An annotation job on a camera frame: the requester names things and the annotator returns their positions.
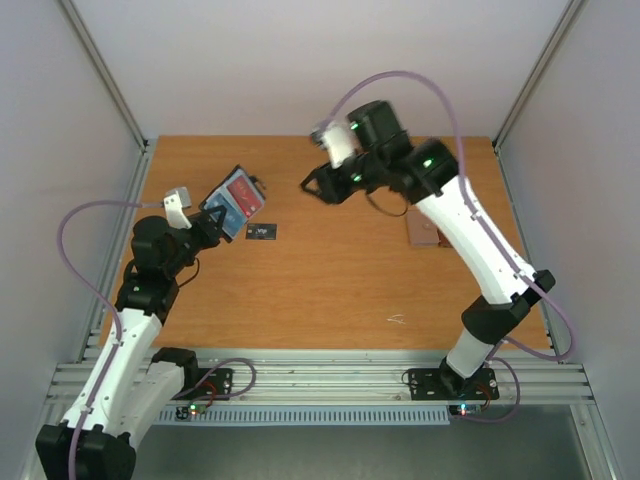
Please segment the aluminium rail frame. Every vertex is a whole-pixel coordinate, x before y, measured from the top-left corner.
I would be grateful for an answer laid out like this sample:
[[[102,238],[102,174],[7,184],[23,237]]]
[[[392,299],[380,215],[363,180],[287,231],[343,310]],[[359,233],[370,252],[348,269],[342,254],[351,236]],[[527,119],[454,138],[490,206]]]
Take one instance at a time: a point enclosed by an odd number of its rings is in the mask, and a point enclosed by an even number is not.
[[[233,388],[255,386],[240,396],[248,405],[391,405],[410,400],[408,370],[439,365],[434,350],[276,350],[199,349],[200,364],[211,368],[229,358]],[[501,350],[490,363],[498,383],[499,405],[589,405],[594,395],[580,364],[557,364],[519,350]]]

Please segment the black credit card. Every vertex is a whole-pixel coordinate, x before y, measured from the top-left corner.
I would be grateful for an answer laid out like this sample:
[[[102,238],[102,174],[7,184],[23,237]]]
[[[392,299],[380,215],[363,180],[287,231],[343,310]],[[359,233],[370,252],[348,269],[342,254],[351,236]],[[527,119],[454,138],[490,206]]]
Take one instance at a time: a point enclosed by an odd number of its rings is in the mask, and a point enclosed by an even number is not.
[[[277,225],[271,223],[252,223],[247,225],[247,240],[275,240],[277,238]]]

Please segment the beige leather card holder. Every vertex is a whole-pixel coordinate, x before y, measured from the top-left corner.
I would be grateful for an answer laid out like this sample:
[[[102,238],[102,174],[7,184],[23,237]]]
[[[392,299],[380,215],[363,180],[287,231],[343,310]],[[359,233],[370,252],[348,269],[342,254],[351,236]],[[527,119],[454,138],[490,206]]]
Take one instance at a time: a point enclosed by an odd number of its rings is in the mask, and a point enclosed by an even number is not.
[[[414,247],[438,246],[440,243],[437,227],[420,211],[410,210],[406,214],[409,243]]]

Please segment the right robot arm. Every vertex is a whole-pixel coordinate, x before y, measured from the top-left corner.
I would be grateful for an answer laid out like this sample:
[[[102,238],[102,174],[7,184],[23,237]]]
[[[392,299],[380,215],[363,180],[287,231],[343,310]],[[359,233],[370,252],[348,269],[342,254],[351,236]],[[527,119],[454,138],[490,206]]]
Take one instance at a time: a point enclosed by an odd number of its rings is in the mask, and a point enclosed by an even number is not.
[[[338,205],[357,191],[386,187],[432,221],[469,268],[480,295],[462,313],[462,333],[438,373],[448,396],[467,394],[489,354],[554,287],[554,276],[506,242],[464,179],[460,157],[436,138],[413,145],[389,102],[323,123],[311,139],[329,160],[301,182],[304,192]]]

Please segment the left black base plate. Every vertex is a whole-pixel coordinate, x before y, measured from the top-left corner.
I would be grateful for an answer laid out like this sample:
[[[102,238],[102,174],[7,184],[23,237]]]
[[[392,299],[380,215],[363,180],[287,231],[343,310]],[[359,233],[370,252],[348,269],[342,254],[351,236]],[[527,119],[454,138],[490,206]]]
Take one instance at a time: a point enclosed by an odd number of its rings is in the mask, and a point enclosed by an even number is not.
[[[209,400],[225,399],[232,393],[234,370],[222,367],[210,372],[207,368],[198,368],[188,377],[182,391],[173,400]]]

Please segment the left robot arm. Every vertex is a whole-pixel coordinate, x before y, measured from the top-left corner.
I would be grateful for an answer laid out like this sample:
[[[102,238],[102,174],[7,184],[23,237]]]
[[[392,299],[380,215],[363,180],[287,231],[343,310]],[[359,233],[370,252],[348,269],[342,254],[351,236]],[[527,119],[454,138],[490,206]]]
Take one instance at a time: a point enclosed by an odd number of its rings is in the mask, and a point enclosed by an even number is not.
[[[127,264],[107,342],[77,399],[56,425],[43,425],[35,447],[48,479],[129,479],[137,450],[155,418],[174,397],[201,386],[191,350],[163,348],[141,382],[138,369],[178,296],[178,274],[198,254],[219,245],[226,209],[201,210],[182,227],[147,216],[133,227]]]

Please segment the circuit board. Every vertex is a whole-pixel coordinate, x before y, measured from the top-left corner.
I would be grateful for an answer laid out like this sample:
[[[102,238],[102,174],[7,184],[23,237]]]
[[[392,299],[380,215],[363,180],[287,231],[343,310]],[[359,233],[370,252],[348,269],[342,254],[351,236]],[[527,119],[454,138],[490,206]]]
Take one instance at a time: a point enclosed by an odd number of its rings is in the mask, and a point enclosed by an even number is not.
[[[461,403],[449,406],[449,413],[457,417],[469,417],[479,415],[484,411],[484,406],[480,404]]]
[[[208,407],[204,404],[189,404],[186,406],[178,406],[175,409],[175,419],[178,421],[190,421],[193,418],[197,418],[204,415]]]

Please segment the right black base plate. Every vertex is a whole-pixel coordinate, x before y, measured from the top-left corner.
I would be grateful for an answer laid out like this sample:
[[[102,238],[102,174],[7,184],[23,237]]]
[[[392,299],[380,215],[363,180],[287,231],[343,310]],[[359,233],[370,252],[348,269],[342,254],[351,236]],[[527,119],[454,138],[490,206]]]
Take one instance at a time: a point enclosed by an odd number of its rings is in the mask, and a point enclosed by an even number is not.
[[[401,375],[414,401],[498,400],[500,392],[491,368],[482,367],[466,380],[444,380],[439,368],[410,368]]]

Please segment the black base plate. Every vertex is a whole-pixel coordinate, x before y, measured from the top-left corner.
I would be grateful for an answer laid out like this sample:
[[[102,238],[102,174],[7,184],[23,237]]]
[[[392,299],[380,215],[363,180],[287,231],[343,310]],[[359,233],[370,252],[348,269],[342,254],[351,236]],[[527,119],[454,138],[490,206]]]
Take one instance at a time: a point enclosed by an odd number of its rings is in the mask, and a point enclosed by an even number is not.
[[[491,368],[482,367],[466,380],[444,380],[439,368],[410,368],[401,375],[414,401],[498,400],[500,392]]]
[[[188,377],[182,391],[173,400],[209,400],[225,399],[232,393],[234,370],[222,367],[210,372],[207,368],[198,368]]]

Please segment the left circuit board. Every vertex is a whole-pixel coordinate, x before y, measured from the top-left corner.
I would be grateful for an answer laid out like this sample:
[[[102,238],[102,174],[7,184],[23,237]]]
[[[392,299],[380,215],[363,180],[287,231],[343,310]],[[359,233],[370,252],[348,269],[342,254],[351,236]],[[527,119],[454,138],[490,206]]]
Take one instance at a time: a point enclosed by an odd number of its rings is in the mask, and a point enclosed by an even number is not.
[[[175,409],[175,419],[178,421],[190,421],[193,418],[197,418],[204,415],[208,407],[204,404],[189,404],[186,406],[178,406]]]

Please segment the right circuit board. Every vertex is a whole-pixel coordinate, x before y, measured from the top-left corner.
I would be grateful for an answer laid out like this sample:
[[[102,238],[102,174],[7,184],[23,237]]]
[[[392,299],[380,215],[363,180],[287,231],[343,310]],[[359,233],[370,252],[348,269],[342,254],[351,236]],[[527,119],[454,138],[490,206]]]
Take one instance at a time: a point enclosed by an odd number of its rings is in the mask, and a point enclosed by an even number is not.
[[[449,406],[449,413],[457,417],[469,417],[479,415],[484,411],[484,406],[480,404],[461,403]]]

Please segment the black leather card holder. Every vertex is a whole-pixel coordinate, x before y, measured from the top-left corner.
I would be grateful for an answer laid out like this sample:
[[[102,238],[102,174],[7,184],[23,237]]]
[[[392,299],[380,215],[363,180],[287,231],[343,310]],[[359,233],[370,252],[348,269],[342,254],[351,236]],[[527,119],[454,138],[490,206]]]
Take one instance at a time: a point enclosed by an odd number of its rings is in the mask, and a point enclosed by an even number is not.
[[[198,208],[208,212],[215,222],[224,215],[222,237],[227,243],[231,243],[265,204],[263,183],[241,165],[236,165]]]

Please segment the blue credit card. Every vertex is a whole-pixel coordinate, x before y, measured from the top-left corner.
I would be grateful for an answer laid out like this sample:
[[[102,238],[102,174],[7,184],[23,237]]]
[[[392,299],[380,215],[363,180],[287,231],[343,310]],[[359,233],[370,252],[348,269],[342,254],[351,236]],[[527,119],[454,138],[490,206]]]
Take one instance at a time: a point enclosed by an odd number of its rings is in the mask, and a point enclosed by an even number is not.
[[[217,222],[221,215],[224,216],[222,222],[223,232],[230,238],[235,239],[244,225],[247,223],[247,217],[237,204],[221,193],[211,195],[204,204],[204,209],[211,213],[212,219]]]

